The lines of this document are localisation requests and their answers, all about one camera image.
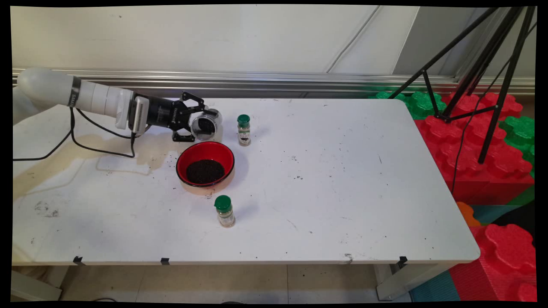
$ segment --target white table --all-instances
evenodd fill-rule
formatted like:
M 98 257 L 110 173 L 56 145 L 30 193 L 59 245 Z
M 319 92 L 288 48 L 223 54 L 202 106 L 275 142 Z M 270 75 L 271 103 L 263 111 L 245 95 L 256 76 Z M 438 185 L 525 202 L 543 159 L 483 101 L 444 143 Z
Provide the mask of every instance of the white table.
M 153 127 L 136 158 L 69 139 L 51 157 L 13 163 L 12 265 L 394 264 L 380 299 L 395 298 L 480 255 L 403 102 L 207 99 L 223 116 L 217 141 L 235 155 L 210 189 L 183 184 L 176 160 L 190 143 Z M 236 118 L 251 116 L 239 146 Z M 88 114 L 113 129 L 114 119 Z M 129 141 L 76 115 L 80 143 L 129 153 Z M 45 155 L 69 129 L 56 106 L 13 128 L 13 156 Z M 232 199 L 236 224 L 213 202 Z

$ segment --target bowl of black seeds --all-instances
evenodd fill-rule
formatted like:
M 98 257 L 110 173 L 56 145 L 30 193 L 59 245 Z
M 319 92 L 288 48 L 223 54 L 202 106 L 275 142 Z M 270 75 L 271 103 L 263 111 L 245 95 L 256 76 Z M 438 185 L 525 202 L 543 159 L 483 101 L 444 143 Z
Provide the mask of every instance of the bowl of black seeds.
M 224 144 L 201 142 L 186 149 L 175 166 L 179 179 L 194 187 L 208 187 L 225 180 L 234 169 L 234 154 Z

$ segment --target glass jar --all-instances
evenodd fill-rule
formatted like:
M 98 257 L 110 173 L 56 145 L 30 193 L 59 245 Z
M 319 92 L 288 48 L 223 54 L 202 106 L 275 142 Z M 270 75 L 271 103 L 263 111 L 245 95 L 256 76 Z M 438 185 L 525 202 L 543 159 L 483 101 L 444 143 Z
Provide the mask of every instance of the glass jar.
M 215 199 L 215 208 L 219 215 L 221 226 L 230 228 L 236 222 L 234 213 L 232 212 L 232 202 L 228 196 L 222 195 Z
M 209 111 L 216 112 L 217 115 L 213 116 L 208 113 L 202 113 L 197 116 L 190 125 L 190 132 L 194 137 L 199 140 L 209 140 L 215 136 L 218 125 L 221 125 L 222 117 L 221 113 L 216 109 L 207 108 Z
M 248 146 L 251 143 L 249 120 L 248 115 L 238 117 L 238 142 L 242 146 Z

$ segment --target tripod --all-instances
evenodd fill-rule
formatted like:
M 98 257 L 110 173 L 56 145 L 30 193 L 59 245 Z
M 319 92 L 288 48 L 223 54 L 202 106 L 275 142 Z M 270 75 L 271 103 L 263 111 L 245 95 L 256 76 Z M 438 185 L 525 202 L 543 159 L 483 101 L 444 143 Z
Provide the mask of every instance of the tripod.
M 489 8 L 485 13 L 483 13 L 480 17 L 478 17 L 478 19 L 476 19 L 470 26 L 464 29 L 464 31 L 461 34 L 459 34 L 454 40 L 452 40 L 437 55 L 435 55 L 434 58 L 428 61 L 417 73 L 412 75 L 411 78 L 407 80 L 400 88 L 394 91 L 390 95 L 390 97 L 388 97 L 389 99 L 395 98 L 396 95 L 398 95 L 403 90 L 405 90 L 406 87 L 408 87 L 420 75 L 422 75 L 426 83 L 426 89 L 428 90 L 428 94 L 430 95 L 430 100 L 432 101 L 434 116 L 436 118 L 439 118 L 447 123 L 450 123 L 451 121 L 456 119 L 465 118 L 469 116 L 471 117 L 478 113 L 483 113 L 483 112 L 493 110 L 494 112 L 491 118 L 491 122 L 489 124 L 489 128 L 487 130 L 487 135 L 483 142 L 481 152 L 479 153 L 478 163 L 480 164 L 483 164 L 483 162 L 485 161 L 485 157 L 487 156 L 487 151 L 489 150 L 489 145 L 493 138 L 493 133 L 495 131 L 497 121 L 499 120 L 500 112 L 503 109 L 504 100 L 506 98 L 506 94 L 508 93 L 508 88 L 510 87 L 510 82 L 512 80 L 514 71 L 516 69 L 517 62 L 520 58 L 520 54 L 523 48 L 523 44 L 525 42 L 525 38 L 530 33 L 529 27 L 531 25 L 531 21 L 533 20 L 533 13 L 535 11 L 535 7 L 527 7 L 525 18 L 523 19 L 523 23 L 520 29 L 520 33 L 517 37 L 516 45 L 514 47 L 512 56 L 506 63 L 506 65 L 508 65 L 508 69 L 506 71 L 506 75 L 504 76 L 503 84 L 501 86 L 500 93 L 499 93 L 499 98 L 496 101 L 496 104 L 494 106 L 486 107 L 480 110 L 474 110 L 472 112 L 468 112 L 463 115 L 451 117 L 451 111 L 453 110 L 453 108 L 455 108 L 455 105 L 460 100 L 462 95 L 466 91 L 467 91 L 467 95 L 471 95 L 474 89 L 476 88 L 476 86 L 478 85 L 478 83 L 480 82 L 480 79 L 482 78 L 487 67 L 489 66 L 489 63 L 491 62 L 491 60 L 493 60 L 493 57 L 495 57 L 496 52 L 499 50 L 504 39 L 510 32 L 510 29 L 512 29 L 512 26 L 514 25 L 518 16 L 522 12 L 523 7 L 510 8 L 509 12 L 506 14 L 504 19 L 500 23 L 499 27 L 497 28 L 492 38 L 487 43 L 486 47 L 483 49 L 483 51 L 479 55 L 474 65 L 470 68 L 470 70 L 468 71 L 466 76 L 461 80 L 461 82 L 459 82 L 459 85 L 457 87 L 457 90 L 455 91 L 453 98 L 451 99 L 451 101 L 449 102 L 449 104 L 447 105 L 443 113 L 439 112 L 438 107 L 436 105 L 436 100 L 434 98 L 434 93 L 432 91 L 432 86 L 430 84 L 430 80 L 428 78 L 428 74 L 426 73 L 426 70 L 428 70 L 437 60 L 443 57 L 449 50 L 451 50 L 457 43 L 459 43 L 464 37 L 466 37 L 470 32 L 472 32 L 472 30 L 474 30 L 479 24 L 481 24 L 487 17 L 493 14 L 497 9 L 498 8 Z

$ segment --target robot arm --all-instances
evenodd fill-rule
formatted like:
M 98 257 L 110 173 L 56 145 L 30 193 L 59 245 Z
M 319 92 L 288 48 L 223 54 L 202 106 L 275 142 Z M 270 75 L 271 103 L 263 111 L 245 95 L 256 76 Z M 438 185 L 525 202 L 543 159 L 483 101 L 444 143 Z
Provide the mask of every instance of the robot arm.
M 19 87 L 13 88 L 13 125 L 31 117 L 39 112 L 45 111 L 52 106 L 35 104 L 26 97 Z
M 113 117 L 116 128 L 125 129 L 127 125 L 137 136 L 145 132 L 148 124 L 171 129 L 173 141 L 192 142 L 195 139 L 192 134 L 177 133 L 183 128 L 191 131 L 192 113 L 203 111 L 219 116 L 216 111 L 208 110 L 203 99 L 187 92 L 183 92 L 179 100 L 170 101 L 38 67 L 21 72 L 17 84 L 13 88 L 13 125 L 60 104 Z M 187 107 L 183 102 L 188 99 L 198 102 L 198 106 Z

